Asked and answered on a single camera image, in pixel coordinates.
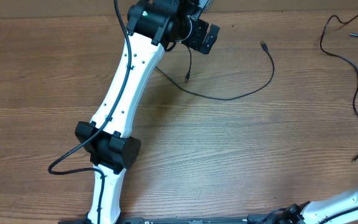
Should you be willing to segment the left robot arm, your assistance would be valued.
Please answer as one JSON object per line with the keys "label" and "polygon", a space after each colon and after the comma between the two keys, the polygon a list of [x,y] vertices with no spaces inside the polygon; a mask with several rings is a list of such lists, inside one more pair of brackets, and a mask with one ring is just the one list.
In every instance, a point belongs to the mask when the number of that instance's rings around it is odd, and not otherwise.
{"label": "left robot arm", "polygon": [[139,155],[131,136],[136,109],[147,82],[169,47],[179,42],[208,54],[219,27],[200,19],[211,1],[138,1],[127,13],[124,49],[109,90],[89,122],[75,135],[90,154],[95,183],[84,223],[116,223],[124,175]]}

